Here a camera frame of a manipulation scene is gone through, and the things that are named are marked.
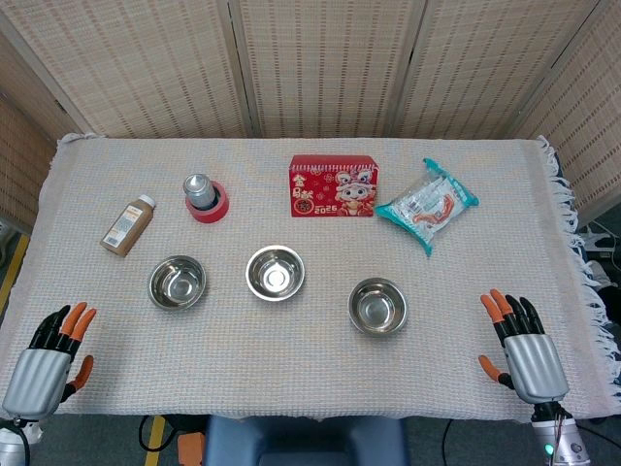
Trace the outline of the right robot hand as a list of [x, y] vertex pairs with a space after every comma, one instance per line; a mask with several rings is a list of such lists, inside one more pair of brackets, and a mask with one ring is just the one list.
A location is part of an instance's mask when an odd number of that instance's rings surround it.
[[514, 390], [532, 405], [556, 403], [569, 393], [568, 381], [551, 337], [539, 313], [525, 297], [518, 299], [497, 289], [480, 296], [503, 349], [507, 370], [498, 369], [487, 356], [478, 362], [494, 382]]

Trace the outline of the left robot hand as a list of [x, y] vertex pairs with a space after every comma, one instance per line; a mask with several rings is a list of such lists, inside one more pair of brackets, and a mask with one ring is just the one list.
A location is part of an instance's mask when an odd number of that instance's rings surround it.
[[72, 379], [69, 373], [95, 316], [94, 308], [80, 302], [63, 306], [38, 325], [17, 360], [2, 402], [15, 425], [21, 427], [51, 416], [86, 385], [94, 365], [91, 355], [83, 359]]

